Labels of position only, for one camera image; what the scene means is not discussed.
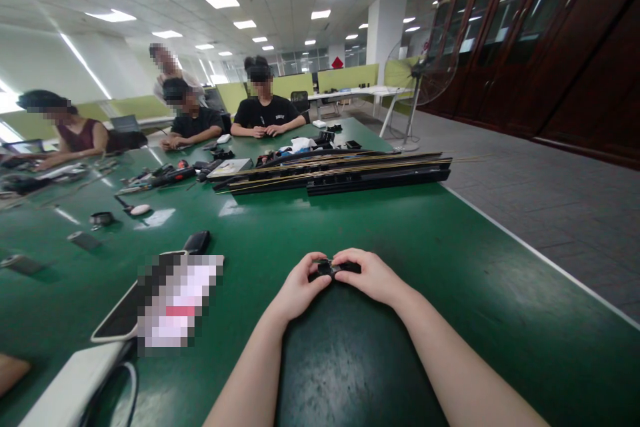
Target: standing fan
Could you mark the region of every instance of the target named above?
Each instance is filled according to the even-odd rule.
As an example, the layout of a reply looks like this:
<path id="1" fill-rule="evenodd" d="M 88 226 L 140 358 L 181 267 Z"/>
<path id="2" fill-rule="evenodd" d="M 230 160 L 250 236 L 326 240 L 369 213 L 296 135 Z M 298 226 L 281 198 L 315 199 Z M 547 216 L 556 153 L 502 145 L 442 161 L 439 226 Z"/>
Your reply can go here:
<path id="1" fill-rule="evenodd" d="M 438 57 L 443 42 L 445 47 L 442 56 Z M 458 66 L 458 50 L 455 47 L 455 39 L 439 27 L 433 29 L 427 50 L 416 57 L 401 58 L 400 44 L 401 42 L 398 42 L 391 50 L 385 64 L 385 85 L 403 91 L 398 95 L 396 104 L 411 108 L 405 136 L 401 139 L 401 144 L 395 145 L 395 148 L 414 151 L 419 148 L 417 142 L 411 141 L 415 110 L 434 101 L 447 89 Z M 392 113 L 390 111 L 387 114 L 380 136 L 384 134 Z"/>

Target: cabinet handle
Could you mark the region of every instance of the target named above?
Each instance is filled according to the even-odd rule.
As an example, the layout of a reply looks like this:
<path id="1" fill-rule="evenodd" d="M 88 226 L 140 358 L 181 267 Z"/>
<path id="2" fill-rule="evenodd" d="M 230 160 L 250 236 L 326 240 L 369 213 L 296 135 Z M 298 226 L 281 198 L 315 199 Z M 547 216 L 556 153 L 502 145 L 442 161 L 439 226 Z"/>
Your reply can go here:
<path id="1" fill-rule="evenodd" d="M 567 0 L 567 2 L 565 3 L 565 8 L 569 8 L 570 4 L 571 4 L 571 0 Z"/>

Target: man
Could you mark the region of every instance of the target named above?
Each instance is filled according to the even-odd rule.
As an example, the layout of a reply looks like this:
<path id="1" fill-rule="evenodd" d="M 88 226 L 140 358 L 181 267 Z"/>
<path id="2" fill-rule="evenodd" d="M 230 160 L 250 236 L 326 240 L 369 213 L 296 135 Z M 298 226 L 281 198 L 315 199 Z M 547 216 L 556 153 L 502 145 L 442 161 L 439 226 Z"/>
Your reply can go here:
<path id="1" fill-rule="evenodd" d="M 231 126 L 231 135 L 277 137 L 307 123 L 289 100 L 271 91 L 273 75 L 264 57 L 258 56 L 255 60 L 247 57 L 245 70 L 258 95 L 240 102 Z"/>
<path id="2" fill-rule="evenodd" d="M 222 135 L 223 123 L 215 110 L 201 107 L 197 91 L 181 78 L 170 78 L 162 85 L 163 99 L 178 110 L 168 138 L 160 141 L 163 150 L 175 150 Z"/>
<path id="3" fill-rule="evenodd" d="M 162 71 L 162 73 L 158 75 L 156 82 L 153 85 L 153 94 L 158 98 L 159 101 L 166 105 L 165 98 L 162 92 L 162 85 L 164 84 L 165 80 L 168 80 L 170 78 L 180 78 L 187 82 L 187 85 L 197 92 L 198 99 L 204 96 L 205 91 L 200 85 L 200 82 L 198 82 L 198 79 L 190 73 L 187 73 L 184 70 L 180 69 L 176 60 L 173 58 L 173 55 L 169 50 L 167 50 L 164 45 L 161 45 L 159 43 L 150 44 L 149 56 Z"/>

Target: fan stand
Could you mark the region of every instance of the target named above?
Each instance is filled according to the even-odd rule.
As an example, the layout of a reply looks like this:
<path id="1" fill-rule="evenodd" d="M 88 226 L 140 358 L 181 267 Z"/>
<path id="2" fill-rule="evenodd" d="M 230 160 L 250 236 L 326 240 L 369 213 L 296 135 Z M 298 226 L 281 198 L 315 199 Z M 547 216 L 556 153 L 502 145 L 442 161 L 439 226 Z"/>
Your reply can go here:
<path id="1" fill-rule="evenodd" d="M 422 76 L 418 79 L 413 90 L 413 101 L 411 102 L 411 112 L 409 112 L 409 119 L 407 119 L 407 129 L 405 130 L 405 138 L 402 140 L 392 140 L 389 143 L 395 151 L 416 151 L 420 148 L 420 144 L 411 140 L 411 127 L 413 126 L 413 116 L 418 104 L 418 97 L 420 93 L 420 84 L 422 83 Z"/>

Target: floor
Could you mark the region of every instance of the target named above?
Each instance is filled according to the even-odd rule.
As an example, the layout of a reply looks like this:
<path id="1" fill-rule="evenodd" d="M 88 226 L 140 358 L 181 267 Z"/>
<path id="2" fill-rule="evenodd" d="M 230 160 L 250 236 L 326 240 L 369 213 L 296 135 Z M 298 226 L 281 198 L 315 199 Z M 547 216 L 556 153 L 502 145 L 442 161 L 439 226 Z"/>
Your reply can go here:
<path id="1" fill-rule="evenodd" d="M 379 133 L 371 114 L 357 101 L 343 112 Z M 394 115 L 396 135 L 406 122 Z M 422 112 L 413 135 L 420 151 L 489 155 L 454 164 L 446 186 L 640 322 L 639 172 Z"/>

